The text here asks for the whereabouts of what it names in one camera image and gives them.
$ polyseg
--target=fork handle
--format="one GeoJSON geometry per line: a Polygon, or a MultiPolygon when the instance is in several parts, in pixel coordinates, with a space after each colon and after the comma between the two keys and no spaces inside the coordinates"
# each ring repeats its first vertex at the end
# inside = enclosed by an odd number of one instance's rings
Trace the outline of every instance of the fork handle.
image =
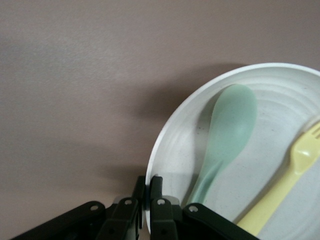
{"type": "Polygon", "coordinates": [[[257,236],[301,175],[302,174],[296,173],[294,168],[290,166],[284,175],[271,187],[259,202],[251,208],[237,225],[250,234],[257,236]]]}

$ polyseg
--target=spoon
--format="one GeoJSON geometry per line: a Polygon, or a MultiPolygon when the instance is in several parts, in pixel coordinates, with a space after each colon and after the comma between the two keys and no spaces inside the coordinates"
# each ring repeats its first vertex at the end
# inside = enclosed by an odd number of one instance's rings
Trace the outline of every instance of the spoon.
{"type": "Polygon", "coordinates": [[[213,108],[203,165],[187,201],[203,204],[215,177],[244,149],[257,119],[257,100],[245,85],[227,87],[213,108]]]}

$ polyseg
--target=white plate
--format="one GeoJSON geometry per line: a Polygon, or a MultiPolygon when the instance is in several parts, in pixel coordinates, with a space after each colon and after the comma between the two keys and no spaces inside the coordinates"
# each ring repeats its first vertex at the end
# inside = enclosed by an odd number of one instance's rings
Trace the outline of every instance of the white plate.
{"type": "MultiPolygon", "coordinates": [[[[163,177],[163,195],[182,207],[200,172],[213,98],[231,84],[252,89],[258,102],[253,134],[240,155],[218,176],[205,205],[234,221],[286,168],[288,149],[311,119],[320,116],[320,72],[288,63],[241,67],[209,81],[172,114],[153,147],[146,184],[163,177]]],[[[263,240],[317,240],[320,236],[320,161],[298,181],[262,229],[263,240]]],[[[146,213],[150,227],[149,212],[146,213]]]]}

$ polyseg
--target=yellow fork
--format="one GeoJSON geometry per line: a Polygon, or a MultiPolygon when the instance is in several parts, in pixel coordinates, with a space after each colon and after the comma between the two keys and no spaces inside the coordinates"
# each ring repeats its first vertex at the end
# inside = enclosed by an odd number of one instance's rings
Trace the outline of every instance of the yellow fork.
{"type": "Polygon", "coordinates": [[[239,227],[257,236],[299,178],[320,156],[320,122],[302,134],[292,145],[290,163],[284,175],[237,223],[239,227]]]}

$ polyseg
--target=gray surface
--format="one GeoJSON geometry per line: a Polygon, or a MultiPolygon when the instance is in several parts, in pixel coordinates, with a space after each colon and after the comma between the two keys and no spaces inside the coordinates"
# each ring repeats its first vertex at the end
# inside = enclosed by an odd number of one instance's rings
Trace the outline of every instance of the gray surface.
{"type": "Polygon", "coordinates": [[[320,70],[319,22],[317,0],[1,1],[0,239],[130,194],[170,114],[221,73],[320,70]]]}

